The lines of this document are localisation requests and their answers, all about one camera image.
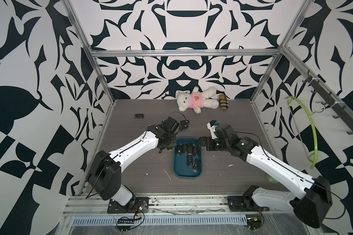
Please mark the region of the black VW key fob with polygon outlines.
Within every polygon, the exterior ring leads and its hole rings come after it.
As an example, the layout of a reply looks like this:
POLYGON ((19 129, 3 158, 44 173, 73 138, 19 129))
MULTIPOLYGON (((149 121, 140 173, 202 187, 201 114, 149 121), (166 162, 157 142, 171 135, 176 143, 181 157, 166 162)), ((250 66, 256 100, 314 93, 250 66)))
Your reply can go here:
POLYGON ((183 146, 182 145, 177 145, 176 147, 176 154, 181 155, 183 153, 183 146))

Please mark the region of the black chrome smart key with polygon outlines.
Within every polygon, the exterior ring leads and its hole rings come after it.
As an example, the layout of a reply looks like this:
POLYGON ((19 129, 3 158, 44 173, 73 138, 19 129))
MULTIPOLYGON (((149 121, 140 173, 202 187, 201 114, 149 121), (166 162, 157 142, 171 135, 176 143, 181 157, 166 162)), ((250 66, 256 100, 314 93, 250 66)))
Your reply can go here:
POLYGON ((199 160, 196 159, 192 164, 193 172, 197 173, 199 171, 199 160))

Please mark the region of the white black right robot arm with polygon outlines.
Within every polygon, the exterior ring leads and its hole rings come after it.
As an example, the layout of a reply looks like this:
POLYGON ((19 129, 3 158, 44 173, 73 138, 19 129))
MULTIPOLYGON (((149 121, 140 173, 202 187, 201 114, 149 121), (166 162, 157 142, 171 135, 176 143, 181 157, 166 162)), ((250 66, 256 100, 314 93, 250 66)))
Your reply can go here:
POLYGON ((196 144, 207 151, 230 153, 261 169, 287 188, 287 191, 269 191, 261 187, 248 189, 245 196, 259 207, 269 207, 294 214, 311 228, 321 227, 333 205, 330 183, 322 176, 313 177, 299 171, 249 137, 238 137, 229 124, 212 120, 207 124, 211 135, 200 137, 196 144))

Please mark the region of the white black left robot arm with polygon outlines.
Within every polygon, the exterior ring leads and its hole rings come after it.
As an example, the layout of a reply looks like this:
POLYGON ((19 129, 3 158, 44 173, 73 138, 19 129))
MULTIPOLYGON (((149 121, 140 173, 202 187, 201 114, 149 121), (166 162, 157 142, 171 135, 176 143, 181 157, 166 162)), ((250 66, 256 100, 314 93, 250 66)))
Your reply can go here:
POLYGON ((122 184, 122 173, 135 160, 150 150, 158 148, 172 150, 177 144, 176 135, 181 130, 181 122, 168 117, 160 124, 153 124, 135 140, 109 153, 99 151, 91 164, 86 181, 102 200, 119 210, 129 211, 135 206, 136 196, 122 184))

